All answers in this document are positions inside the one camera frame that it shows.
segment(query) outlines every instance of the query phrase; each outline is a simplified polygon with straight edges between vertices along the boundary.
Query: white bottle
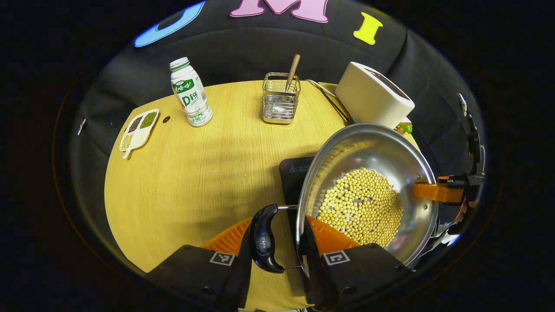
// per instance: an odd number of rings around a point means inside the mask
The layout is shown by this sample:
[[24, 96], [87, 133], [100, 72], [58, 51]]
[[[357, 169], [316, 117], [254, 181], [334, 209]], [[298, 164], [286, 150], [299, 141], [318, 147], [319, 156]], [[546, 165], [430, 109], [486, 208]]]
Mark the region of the white bottle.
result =
[[170, 63], [171, 88], [179, 99], [181, 109], [187, 115], [189, 123], [200, 127], [212, 119], [212, 109], [208, 106], [199, 75], [189, 63], [186, 57]]

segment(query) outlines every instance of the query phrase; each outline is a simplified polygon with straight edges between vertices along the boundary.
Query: black handle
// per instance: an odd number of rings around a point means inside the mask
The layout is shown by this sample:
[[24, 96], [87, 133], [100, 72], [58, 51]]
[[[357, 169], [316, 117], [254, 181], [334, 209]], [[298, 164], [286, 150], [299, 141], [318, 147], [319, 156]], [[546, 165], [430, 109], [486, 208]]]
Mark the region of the black handle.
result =
[[447, 233], [449, 235], [461, 234], [466, 230], [466, 228], [468, 228], [468, 225], [470, 224], [470, 221], [472, 220], [472, 218], [474, 218], [474, 215], [476, 214], [476, 208], [470, 207], [468, 205], [468, 202], [472, 202], [472, 201], [477, 199], [477, 193], [478, 193], [479, 188], [480, 188], [479, 185], [470, 185], [470, 186], [465, 188], [465, 191], [462, 195], [462, 197], [463, 197], [462, 202], [464, 202], [465, 197], [466, 197], [466, 202], [467, 202], [467, 208], [466, 208], [465, 216], [462, 218], [461, 222], [459, 222], [457, 224], [454, 224], [454, 225], [449, 227], [449, 230], [447, 231]]
[[278, 205], [268, 205], [253, 217], [249, 227], [250, 255], [262, 270], [283, 273], [283, 266], [274, 259], [275, 245], [271, 222], [278, 213]]

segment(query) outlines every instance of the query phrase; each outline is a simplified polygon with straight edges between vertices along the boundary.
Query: wooden table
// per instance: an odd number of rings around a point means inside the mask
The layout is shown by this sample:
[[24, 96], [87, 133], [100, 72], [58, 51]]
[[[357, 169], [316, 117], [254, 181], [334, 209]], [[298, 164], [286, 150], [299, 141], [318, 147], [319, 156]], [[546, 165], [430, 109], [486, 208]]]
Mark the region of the wooden table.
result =
[[[110, 228], [131, 262], [149, 272], [180, 246], [199, 246], [264, 206], [285, 203], [279, 163], [315, 155], [345, 126], [315, 86], [301, 84], [289, 125], [262, 120], [262, 81], [206, 87], [214, 116], [200, 128], [187, 122], [173, 95], [132, 111], [112, 149], [104, 186]], [[335, 92], [336, 85], [324, 86]], [[147, 143], [122, 159], [118, 146], [125, 128], [137, 114], [153, 108], [160, 116]], [[170, 119], [163, 123], [166, 116]], [[284, 211], [274, 218], [272, 230], [277, 262], [297, 265]], [[246, 310], [305, 306], [298, 270], [272, 274], [253, 263]]]

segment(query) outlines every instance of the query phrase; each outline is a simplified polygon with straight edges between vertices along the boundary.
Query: white toaster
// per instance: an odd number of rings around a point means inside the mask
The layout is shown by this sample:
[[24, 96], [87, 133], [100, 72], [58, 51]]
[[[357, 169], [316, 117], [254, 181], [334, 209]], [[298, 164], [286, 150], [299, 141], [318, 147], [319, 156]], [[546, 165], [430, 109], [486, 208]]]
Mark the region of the white toaster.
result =
[[395, 128], [415, 107], [398, 86], [374, 69], [350, 62], [335, 94], [356, 123]]

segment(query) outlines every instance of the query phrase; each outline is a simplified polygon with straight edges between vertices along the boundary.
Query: white tray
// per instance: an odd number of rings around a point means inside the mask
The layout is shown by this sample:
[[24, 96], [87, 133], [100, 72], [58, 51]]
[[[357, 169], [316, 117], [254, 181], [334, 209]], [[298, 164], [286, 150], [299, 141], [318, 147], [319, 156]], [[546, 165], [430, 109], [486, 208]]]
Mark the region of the white tray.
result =
[[[149, 113], [152, 113], [152, 112], [156, 112], [156, 116], [154, 116], [154, 120], [152, 121], [152, 124], [150, 124], [150, 126], [148, 126], [148, 127], [141, 128], [140, 126], [143, 123], [143, 118], [146, 115], [148, 115]], [[119, 142], [119, 150], [121, 150], [122, 152], [125, 152], [123, 154], [124, 159], [127, 158], [129, 153], [131, 152], [131, 150], [133, 150], [135, 148], [139, 148], [139, 147], [143, 146], [144, 143], [147, 142], [148, 137], [150, 135], [150, 130], [152, 129], [152, 127], [156, 123], [156, 120], [158, 120], [158, 115], [160, 115], [160, 110], [158, 108], [155, 108], [155, 109], [151, 109], [149, 111], [146, 111], [144, 113], [138, 114], [137, 116], [135, 116], [131, 119], [131, 121], [127, 125], [127, 128], [125, 129], [125, 133], [122, 136], [122, 140]], [[137, 118], [140, 118], [140, 121], [139, 121], [139, 124], [138, 124], [137, 128], [134, 131], [129, 132], [129, 128], [131, 127], [131, 125], [133, 124], [133, 122]], [[133, 135], [133, 137], [131, 138], [131, 142], [129, 143], [129, 146], [127, 148], [122, 148], [123, 139], [125, 139], [125, 136], [127, 136], [128, 134]]]

